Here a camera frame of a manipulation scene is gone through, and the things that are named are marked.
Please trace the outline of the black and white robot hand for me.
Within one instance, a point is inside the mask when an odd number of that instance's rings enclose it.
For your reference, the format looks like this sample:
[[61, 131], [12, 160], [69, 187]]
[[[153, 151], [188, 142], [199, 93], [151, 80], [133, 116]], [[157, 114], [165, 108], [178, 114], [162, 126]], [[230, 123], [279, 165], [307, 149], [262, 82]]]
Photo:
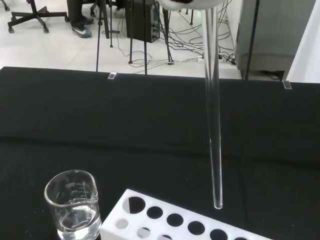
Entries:
[[182, 9], [207, 10], [217, 7], [224, 0], [158, 0], [158, 2], [166, 10], [178, 11]]

